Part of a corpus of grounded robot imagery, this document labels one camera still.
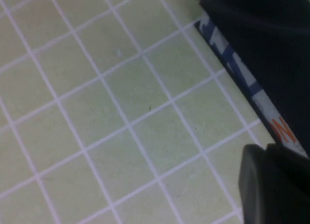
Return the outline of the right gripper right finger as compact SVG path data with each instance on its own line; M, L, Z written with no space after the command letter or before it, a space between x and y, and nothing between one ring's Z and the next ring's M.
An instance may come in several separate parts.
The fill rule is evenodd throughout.
M292 184L301 190L310 189L310 160L308 158L278 144L268 144L266 151L277 168Z

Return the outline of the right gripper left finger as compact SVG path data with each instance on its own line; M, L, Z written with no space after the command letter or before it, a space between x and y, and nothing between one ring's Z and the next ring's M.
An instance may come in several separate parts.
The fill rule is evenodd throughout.
M239 193L246 224L308 224L310 190L292 184L266 148L245 145L239 172Z

